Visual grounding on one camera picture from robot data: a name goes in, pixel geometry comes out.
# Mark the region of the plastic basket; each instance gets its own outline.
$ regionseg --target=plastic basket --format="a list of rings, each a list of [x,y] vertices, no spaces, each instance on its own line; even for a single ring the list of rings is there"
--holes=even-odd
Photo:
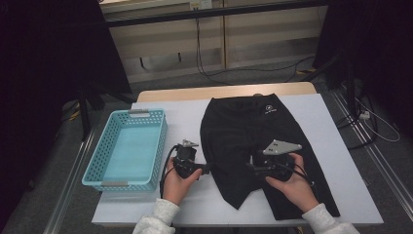
[[[163,109],[112,112],[82,183],[99,191],[154,191],[167,128]]]

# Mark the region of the black fabric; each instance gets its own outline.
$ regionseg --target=black fabric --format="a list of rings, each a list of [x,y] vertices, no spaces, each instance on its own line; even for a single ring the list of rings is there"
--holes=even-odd
[[[213,98],[201,124],[201,142],[222,197],[238,209],[251,191],[262,188],[275,219],[301,218],[299,211],[277,189],[259,180],[245,163],[273,139],[298,143],[310,179],[316,183],[319,202],[339,216],[324,174],[298,123],[276,95]]]

